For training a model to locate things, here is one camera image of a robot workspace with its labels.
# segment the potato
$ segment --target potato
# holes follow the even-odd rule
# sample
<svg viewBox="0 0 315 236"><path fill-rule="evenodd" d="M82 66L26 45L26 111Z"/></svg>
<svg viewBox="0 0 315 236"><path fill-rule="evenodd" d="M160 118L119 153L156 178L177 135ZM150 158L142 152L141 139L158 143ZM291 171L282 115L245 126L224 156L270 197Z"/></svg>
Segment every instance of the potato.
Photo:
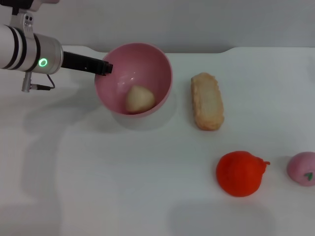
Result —
<svg viewBox="0 0 315 236"><path fill-rule="evenodd" d="M153 93L142 86L132 86L126 97L126 110L130 113L142 113L155 106Z"/></svg>

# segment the bowl rim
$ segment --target bowl rim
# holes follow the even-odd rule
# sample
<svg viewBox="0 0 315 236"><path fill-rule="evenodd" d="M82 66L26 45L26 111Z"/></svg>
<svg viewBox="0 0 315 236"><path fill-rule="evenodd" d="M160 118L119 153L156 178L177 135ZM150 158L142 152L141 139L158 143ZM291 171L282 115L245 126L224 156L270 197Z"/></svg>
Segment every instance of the bowl rim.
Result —
<svg viewBox="0 0 315 236"><path fill-rule="evenodd" d="M142 113L138 113L138 114L124 114L124 113L119 113L119 112L116 112L116 111L113 111L112 109L109 109L105 104L104 102L100 99L100 96L98 94L98 90L96 89L96 86L95 86L95 81L96 81L96 78L101 76L101 75L95 75L95 78L94 78L94 87L95 87L95 91L96 91L96 94L97 94L97 97L99 99L99 101L103 104L104 107L106 107L108 110L110 110L111 112L115 113L115 114L118 114L118 115L121 115L121 116L124 116L124 117L133 117L133 118L136 118L136 117L145 117L145 116L148 116L150 114L153 114L154 112L156 112L167 100L167 98L169 97L169 94L172 90L172 86L173 86L173 68L172 68L172 64L168 58L168 56L166 55L165 52L163 52L160 48L158 48L156 45L154 44L151 44L151 43L142 43L142 42L133 42L133 43L126 43L126 44L123 44L117 48L114 48L112 49L111 51L109 51L104 57L102 60L105 60L107 56L109 56L111 53L113 53L115 50L121 48L121 47L124 47L124 46L128 46L128 45L132 45L132 44L142 44L142 45L145 45L145 46L150 46L150 47L153 47L154 49L158 50L159 52L161 52L164 57L166 58L168 64L169 64L169 67L170 67L170 70L171 70L171 83L170 83L170 86L168 88L168 91L166 93L166 95L164 96L164 98L158 103L156 104L154 107L152 107L150 110L146 111L146 112L142 112Z"/></svg>

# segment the orange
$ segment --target orange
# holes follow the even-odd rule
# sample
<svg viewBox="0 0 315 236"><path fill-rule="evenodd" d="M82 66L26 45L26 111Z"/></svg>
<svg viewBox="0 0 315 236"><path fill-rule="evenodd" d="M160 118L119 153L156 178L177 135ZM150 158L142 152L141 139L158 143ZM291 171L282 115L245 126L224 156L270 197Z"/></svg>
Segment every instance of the orange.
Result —
<svg viewBox="0 0 315 236"><path fill-rule="evenodd" d="M221 188L234 197L245 197L256 192L262 175L270 162L247 151L234 151L224 155L216 170Z"/></svg>

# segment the pink bowl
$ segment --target pink bowl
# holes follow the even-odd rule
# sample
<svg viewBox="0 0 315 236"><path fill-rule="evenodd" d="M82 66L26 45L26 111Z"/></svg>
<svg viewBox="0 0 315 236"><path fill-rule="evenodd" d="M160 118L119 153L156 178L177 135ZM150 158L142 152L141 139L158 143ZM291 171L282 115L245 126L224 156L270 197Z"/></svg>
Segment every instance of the pink bowl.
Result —
<svg viewBox="0 0 315 236"><path fill-rule="evenodd" d="M146 43L130 43L108 53L104 59L113 64L113 72L95 76L95 89L110 111L132 117L144 117L157 111L172 87L171 64L160 49ZM155 95L157 105L140 114L125 109L126 95L133 85L144 86Z"/></svg>

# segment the green leaf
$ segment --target green leaf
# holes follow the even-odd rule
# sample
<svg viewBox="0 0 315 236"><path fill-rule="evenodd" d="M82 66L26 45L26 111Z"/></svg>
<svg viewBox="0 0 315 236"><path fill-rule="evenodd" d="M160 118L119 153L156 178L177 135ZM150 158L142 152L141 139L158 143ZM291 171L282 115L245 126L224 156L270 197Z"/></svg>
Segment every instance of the green leaf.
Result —
<svg viewBox="0 0 315 236"><path fill-rule="evenodd" d="M313 179L313 173L312 172L306 173L304 176L307 177L308 181L311 181Z"/></svg>

